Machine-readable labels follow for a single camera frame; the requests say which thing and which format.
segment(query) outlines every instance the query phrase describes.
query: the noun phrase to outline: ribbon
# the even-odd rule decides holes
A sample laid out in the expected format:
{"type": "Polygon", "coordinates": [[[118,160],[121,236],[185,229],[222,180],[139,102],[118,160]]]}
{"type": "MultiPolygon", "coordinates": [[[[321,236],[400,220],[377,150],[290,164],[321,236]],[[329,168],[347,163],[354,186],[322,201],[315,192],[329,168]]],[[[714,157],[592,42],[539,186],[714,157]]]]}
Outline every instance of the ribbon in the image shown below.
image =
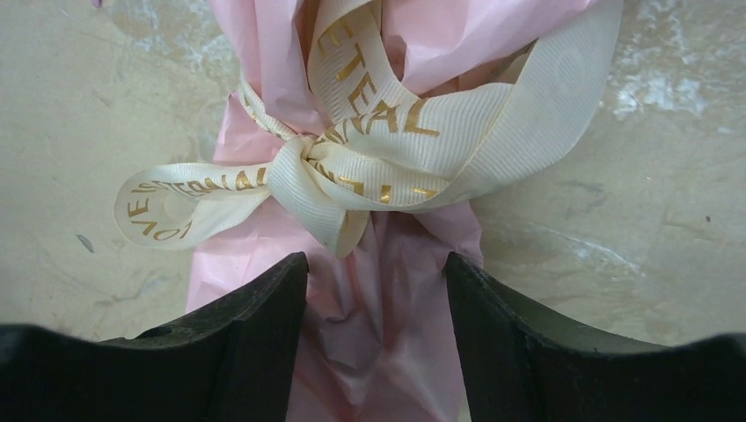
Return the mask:
{"type": "Polygon", "coordinates": [[[114,217],[143,246],[185,249],[240,224],[270,196],[337,257],[359,242],[370,211],[418,213],[469,200],[560,160],[605,86],[621,0],[603,0],[539,39],[515,84],[419,98],[396,78],[377,2],[322,0],[308,61],[311,92],[333,123],[299,134],[267,115],[242,78],[245,110],[285,141],[271,163],[171,164],[137,173],[114,217]],[[165,200],[196,201],[171,218],[165,200]]]}

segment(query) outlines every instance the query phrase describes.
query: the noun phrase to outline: pink wrapping paper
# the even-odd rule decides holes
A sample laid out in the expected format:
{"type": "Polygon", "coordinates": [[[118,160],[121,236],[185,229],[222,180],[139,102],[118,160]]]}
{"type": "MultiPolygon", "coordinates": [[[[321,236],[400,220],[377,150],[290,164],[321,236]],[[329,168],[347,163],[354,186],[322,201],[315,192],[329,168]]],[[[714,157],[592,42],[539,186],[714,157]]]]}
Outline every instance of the pink wrapping paper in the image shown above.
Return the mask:
{"type": "MultiPolygon", "coordinates": [[[[394,71],[415,94],[483,84],[499,59],[594,0],[383,1],[394,71]]],[[[267,112],[320,134],[328,123],[305,76],[318,0],[211,0],[267,112]]],[[[259,164],[284,141],[231,95],[214,161],[259,164]]],[[[357,249],[338,260],[273,200],[194,254],[187,310],[243,286],[294,251],[311,273],[288,421],[455,421],[464,397],[441,270],[450,251],[481,264],[468,203],[420,215],[372,213],[357,249]]]]}

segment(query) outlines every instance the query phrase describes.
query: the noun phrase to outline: black object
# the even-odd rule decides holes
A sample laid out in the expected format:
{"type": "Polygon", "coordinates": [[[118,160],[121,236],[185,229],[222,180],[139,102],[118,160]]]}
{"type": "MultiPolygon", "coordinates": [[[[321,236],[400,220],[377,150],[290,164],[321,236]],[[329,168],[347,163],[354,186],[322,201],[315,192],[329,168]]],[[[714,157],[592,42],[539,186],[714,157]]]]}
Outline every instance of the black object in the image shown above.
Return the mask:
{"type": "MultiPolygon", "coordinates": [[[[307,271],[290,255],[133,340],[0,326],[2,420],[282,422],[307,271]]],[[[475,422],[746,421],[746,335],[651,345],[562,316],[457,254],[444,273],[475,422]]]]}
{"type": "Polygon", "coordinates": [[[0,326],[8,421],[284,421],[308,264],[285,258],[230,295],[126,340],[0,326]]]}
{"type": "Polygon", "coordinates": [[[563,316],[451,254],[474,422],[746,421],[746,334],[666,348],[563,316]]]}

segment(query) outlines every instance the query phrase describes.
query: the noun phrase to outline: white paint stain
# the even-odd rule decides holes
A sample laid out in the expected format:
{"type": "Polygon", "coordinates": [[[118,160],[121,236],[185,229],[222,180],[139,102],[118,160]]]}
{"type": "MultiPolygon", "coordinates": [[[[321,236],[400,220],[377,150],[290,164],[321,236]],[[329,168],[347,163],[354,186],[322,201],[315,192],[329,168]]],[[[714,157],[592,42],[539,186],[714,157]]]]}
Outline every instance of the white paint stain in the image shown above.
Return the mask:
{"type": "Polygon", "coordinates": [[[678,17],[680,3],[659,0],[636,4],[636,21],[631,26],[638,32],[620,37],[609,78],[617,91],[612,111],[619,118],[645,112],[648,106],[699,117],[709,105],[698,72],[691,69],[701,57],[690,50],[678,17]]]}
{"type": "Polygon", "coordinates": [[[114,22],[133,37],[133,46],[183,64],[193,72],[235,76],[236,59],[204,0],[120,0],[114,22]]]}
{"type": "Polygon", "coordinates": [[[562,233],[555,229],[550,229],[546,226],[531,224],[531,227],[535,231],[551,233],[555,236],[565,239],[567,241],[567,247],[569,247],[574,252],[575,256],[577,256],[578,259],[581,259],[583,261],[596,259],[607,265],[623,267],[629,273],[633,273],[635,275],[643,275],[640,272],[640,266],[634,264],[632,261],[622,257],[615,251],[605,246],[595,244],[587,240],[582,240],[578,237],[566,235],[565,233],[562,233]]]}

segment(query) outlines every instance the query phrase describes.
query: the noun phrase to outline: concrete floor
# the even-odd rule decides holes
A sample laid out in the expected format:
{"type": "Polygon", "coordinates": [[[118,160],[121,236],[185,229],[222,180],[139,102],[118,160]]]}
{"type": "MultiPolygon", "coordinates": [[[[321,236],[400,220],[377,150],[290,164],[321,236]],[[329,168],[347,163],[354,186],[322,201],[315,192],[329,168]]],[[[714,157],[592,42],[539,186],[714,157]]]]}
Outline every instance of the concrete floor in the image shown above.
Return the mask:
{"type": "MultiPolygon", "coordinates": [[[[184,309],[189,252],[128,244],[120,184],[209,159],[236,63],[197,0],[0,2],[0,321],[132,337],[184,309]]],[[[629,0],[562,162],[475,201],[487,269],[584,323],[679,344],[746,331],[742,0],[629,0]]]]}

